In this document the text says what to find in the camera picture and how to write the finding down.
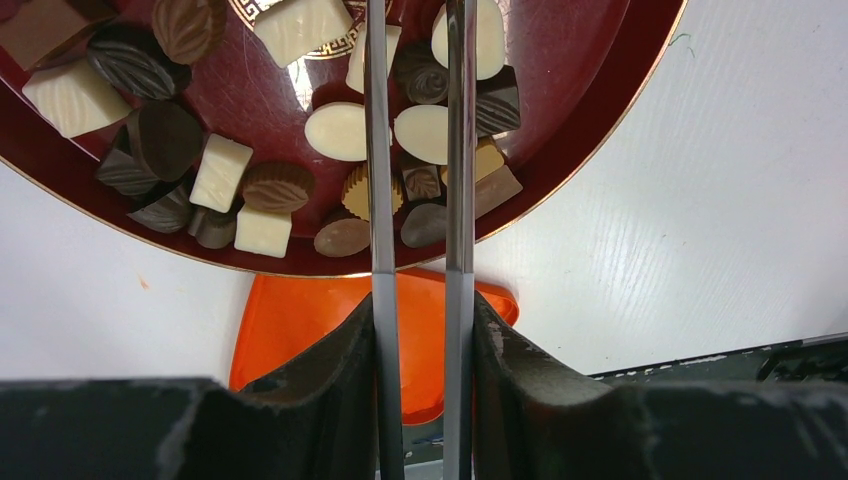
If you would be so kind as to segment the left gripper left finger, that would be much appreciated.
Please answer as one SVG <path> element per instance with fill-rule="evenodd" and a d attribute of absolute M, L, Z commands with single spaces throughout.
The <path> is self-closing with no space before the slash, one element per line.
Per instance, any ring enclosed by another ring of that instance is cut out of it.
<path fill-rule="evenodd" d="M 370 298 L 233 392 L 208 378 L 7 381 L 5 479 L 371 479 Z"/>

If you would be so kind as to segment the metal serving tongs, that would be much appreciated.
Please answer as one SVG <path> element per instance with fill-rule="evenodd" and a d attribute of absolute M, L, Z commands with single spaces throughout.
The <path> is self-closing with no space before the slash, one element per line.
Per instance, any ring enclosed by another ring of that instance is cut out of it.
<path fill-rule="evenodd" d="M 471 461 L 471 390 L 473 346 L 473 156 L 476 4 L 447 4 L 449 47 L 449 142 L 453 189 L 449 197 L 448 272 L 443 476 L 469 479 Z M 365 43 L 366 148 L 372 256 L 372 306 L 376 333 L 380 474 L 405 476 L 397 282 L 392 220 L 388 67 L 385 6 L 366 4 Z"/>

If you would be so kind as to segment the brown oval chocolate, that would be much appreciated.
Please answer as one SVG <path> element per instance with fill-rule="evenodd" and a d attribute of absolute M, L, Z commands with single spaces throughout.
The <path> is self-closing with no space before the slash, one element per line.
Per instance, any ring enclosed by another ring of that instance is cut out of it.
<path fill-rule="evenodd" d="M 315 250 L 324 256 L 341 258 L 357 254 L 370 246 L 371 229 L 358 217 L 333 220 L 323 226 L 314 238 Z"/>

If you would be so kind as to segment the white square chocolate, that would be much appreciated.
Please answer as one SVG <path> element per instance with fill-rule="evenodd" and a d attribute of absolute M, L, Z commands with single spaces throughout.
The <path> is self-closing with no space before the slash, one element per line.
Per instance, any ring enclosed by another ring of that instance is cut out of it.
<path fill-rule="evenodd" d="M 220 213 L 229 212 L 252 155 L 251 147 L 211 134 L 203 150 L 189 201 Z"/>
<path fill-rule="evenodd" d="M 132 111 L 85 59 L 35 72 L 22 93 L 63 138 L 110 126 Z"/>

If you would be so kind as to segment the white oval chocolate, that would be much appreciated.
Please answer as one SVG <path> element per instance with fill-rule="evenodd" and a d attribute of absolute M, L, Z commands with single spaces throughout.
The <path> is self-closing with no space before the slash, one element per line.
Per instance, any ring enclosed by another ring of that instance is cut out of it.
<path fill-rule="evenodd" d="M 316 152 L 330 159 L 367 159 L 366 110 L 362 104 L 332 102 L 317 108 L 307 119 L 304 134 Z"/>
<path fill-rule="evenodd" d="M 400 146 L 419 160 L 448 164 L 448 108 L 416 105 L 403 110 L 394 121 Z"/>

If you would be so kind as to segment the orange box lid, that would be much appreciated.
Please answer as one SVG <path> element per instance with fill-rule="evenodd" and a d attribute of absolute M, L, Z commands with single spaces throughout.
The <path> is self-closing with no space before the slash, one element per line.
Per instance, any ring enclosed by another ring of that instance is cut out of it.
<path fill-rule="evenodd" d="M 422 425 L 444 410 L 445 276 L 412 268 L 396 280 L 402 418 Z M 367 277 L 257 276 L 235 343 L 230 389 L 244 388 L 321 340 L 370 290 Z"/>

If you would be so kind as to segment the round dark red plate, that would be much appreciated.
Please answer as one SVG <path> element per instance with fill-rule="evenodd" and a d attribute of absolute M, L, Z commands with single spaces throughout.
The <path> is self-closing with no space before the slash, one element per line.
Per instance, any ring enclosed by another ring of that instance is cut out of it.
<path fill-rule="evenodd" d="M 485 239 L 515 224 L 564 186 L 616 129 L 661 59 L 685 5 L 681 1 L 503 1 L 506 62 L 519 89 L 522 124 L 498 146 L 521 191 L 483 215 Z M 295 86 L 253 35 L 258 1 L 233 1 L 221 47 L 194 69 L 181 105 L 209 130 L 250 146 L 257 162 L 306 165 L 317 188 L 294 216 L 285 257 L 201 247 L 187 233 L 154 232 L 129 217 L 133 201 L 95 177 L 116 134 L 109 126 L 61 137 L 24 98 L 29 73 L 1 57 L 1 157 L 33 184 L 84 215 L 130 237 L 225 268 L 289 277 L 347 277 L 371 270 L 367 253 L 318 254 L 313 237 L 341 206 L 350 167 L 323 158 L 303 133 L 311 108 L 359 100 L 344 77 L 348 58 L 324 49 L 305 61 L 308 83 Z"/>

